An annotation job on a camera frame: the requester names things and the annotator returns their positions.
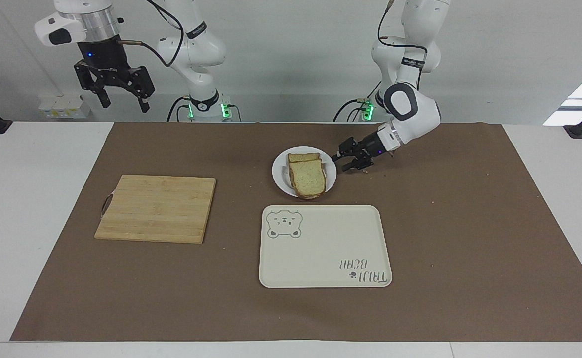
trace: white plate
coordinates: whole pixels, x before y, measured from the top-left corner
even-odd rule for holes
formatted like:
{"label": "white plate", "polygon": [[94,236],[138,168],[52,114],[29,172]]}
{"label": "white plate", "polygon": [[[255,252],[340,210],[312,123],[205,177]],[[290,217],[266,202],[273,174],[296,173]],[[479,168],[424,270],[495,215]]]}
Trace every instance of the white plate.
{"label": "white plate", "polygon": [[327,190],[333,187],[334,181],[337,178],[337,166],[334,165],[329,154],[323,150],[313,148],[313,147],[295,147],[291,149],[284,150],[280,153],[275,161],[273,161],[273,181],[277,184],[283,192],[288,195],[298,197],[291,185],[291,177],[289,176],[288,159],[287,154],[306,154],[306,153],[320,153],[320,159],[322,160],[322,168],[324,173],[327,175]]}
{"label": "white plate", "polygon": [[381,218],[373,206],[264,209],[259,281],[265,287],[386,287],[392,280]]}

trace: white table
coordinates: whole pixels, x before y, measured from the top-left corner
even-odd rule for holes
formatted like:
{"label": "white table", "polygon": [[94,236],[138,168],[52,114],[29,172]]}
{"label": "white table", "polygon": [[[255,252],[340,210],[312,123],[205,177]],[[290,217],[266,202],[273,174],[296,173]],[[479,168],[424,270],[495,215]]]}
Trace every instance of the white table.
{"label": "white table", "polygon": [[[582,343],[7,342],[111,127],[18,122],[0,136],[0,357],[582,358]],[[582,263],[582,141],[505,129]]]}

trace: green light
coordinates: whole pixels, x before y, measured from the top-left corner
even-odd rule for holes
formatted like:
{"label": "green light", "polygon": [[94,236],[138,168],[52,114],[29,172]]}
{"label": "green light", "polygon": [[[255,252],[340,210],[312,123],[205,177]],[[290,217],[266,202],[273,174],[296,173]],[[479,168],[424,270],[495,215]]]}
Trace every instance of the green light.
{"label": "green light", "polygon": [[368,107],[365,109],[363,118],[366,122],[370,122],[372,120],[372,113],[375,111],[375,105],[370,102],[366,102],[366,104]]}
{"label": "green light", "polygon": [[229,111],[229,109],[227,109],[227,105],[225,105],[224,103],[221,103],[220,107],[222,108],[222,117],[230,118],[231,111]]}

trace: wooden cutting board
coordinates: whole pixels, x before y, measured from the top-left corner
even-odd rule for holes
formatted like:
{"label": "wooden cutting board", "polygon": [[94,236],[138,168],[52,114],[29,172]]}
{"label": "wooden cutting board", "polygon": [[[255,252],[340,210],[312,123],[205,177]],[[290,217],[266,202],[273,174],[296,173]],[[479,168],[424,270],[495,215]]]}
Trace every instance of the wooden cutting board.
{"label": "wooden cutting board", "polygon": [[202,243],[214,178],[123,175],[97,239]]}

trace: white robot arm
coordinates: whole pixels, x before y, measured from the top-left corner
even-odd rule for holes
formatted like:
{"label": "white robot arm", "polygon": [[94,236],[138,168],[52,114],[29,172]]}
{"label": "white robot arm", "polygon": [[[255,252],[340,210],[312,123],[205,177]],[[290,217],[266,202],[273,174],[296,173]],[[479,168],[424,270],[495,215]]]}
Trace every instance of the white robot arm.
{"label": "white robot arm", "polygon": [[424,136],[441,123],[436,101],[418,91],[418,83],[421,73],[431,72],[440,62],[441,52],[434,39],[449,9],[450,0],[407,0],[402,14],[405,38],[379,38],[377,34],[372,55],[381,70],[382,85],[375,101],[393,119],[359,143],[351,137],[340,145],[334,161],[355,157],[343,170],[373,165],[372,157]]}
{"label": "white robot arm", "polygon": [[[213,77],[203,66],[221,64],[225,59],[224,43],[207,30],[194,0],[146,0],[186,38],[163,38],[157,54],[166,66],[180,73],[189,88],[188,99],[196,117],[223,118],[223,96],[218,93]],[[57,12],[39,21],[35,30],[46,46],[77,43],[83,59],[75,71],[84,90],[90,90],[109,107],[105,86],[118,86],[139,99],[143,112],[149,109],[147,99],[154,93],[154,84],[145,66],[130,68],[123,45],[145,45],[141,41],[122,40],[119,23],[111,0],[55,0]]]}

